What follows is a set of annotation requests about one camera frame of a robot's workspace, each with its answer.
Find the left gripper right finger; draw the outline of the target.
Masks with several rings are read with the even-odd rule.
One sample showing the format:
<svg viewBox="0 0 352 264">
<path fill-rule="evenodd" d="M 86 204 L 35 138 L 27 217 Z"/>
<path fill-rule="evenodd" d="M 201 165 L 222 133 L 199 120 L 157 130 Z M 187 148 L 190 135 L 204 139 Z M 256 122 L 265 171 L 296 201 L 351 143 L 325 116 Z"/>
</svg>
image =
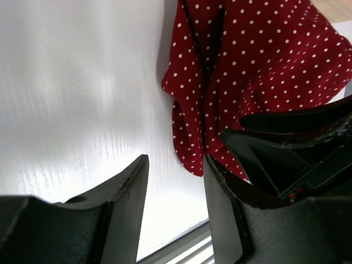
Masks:
<svg viewBox="0 0 352 264">
<path fill-rule="evenodd" d="M 351 197 L 290 203 L 203 159 L 215 263 L 351 263 Z"/>
</svg>

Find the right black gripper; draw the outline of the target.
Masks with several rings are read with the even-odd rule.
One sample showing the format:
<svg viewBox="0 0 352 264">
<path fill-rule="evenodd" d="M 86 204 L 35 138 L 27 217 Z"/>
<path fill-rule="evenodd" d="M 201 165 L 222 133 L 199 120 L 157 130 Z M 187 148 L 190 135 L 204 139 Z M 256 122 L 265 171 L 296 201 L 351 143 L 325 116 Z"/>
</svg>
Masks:
<svg viewBox="0 0 352 264">
<path fill-rule="evenodd" d="M 351 97 L 323 106 L 246 115 L 220 138 L 249 182 L 295 201 L 351 194 Z"/>
</svg>

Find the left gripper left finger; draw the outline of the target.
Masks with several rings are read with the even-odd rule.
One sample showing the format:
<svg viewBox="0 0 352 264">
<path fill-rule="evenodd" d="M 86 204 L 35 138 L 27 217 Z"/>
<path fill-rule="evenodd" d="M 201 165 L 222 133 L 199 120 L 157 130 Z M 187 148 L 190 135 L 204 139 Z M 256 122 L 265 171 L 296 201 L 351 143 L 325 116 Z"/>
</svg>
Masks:
<svg viewBox="0 0 352 264">
<path fill-rule="evenodd" d="M 66 202 L 1 197 L 1 263 L 135 263 L 149 178 L 141 155 Z"/>
</svg>

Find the red polka dot cloth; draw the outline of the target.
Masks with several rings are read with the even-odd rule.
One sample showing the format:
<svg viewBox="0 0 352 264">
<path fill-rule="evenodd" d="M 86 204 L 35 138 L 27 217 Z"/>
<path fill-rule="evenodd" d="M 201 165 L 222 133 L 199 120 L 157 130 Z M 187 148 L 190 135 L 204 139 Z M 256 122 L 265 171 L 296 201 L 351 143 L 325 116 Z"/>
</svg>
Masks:
<svg viewBox="0 0 352 264">
<path fill-rule="evenodd" d="M 310 1 L 179 1 L 162 80 L 175 153 L 193 175 L 209 154 L 246 179 L 222 130 L 240 130 L 248 114 L 325 105 L 350 80 L 350 42 Z"/>
</svg>

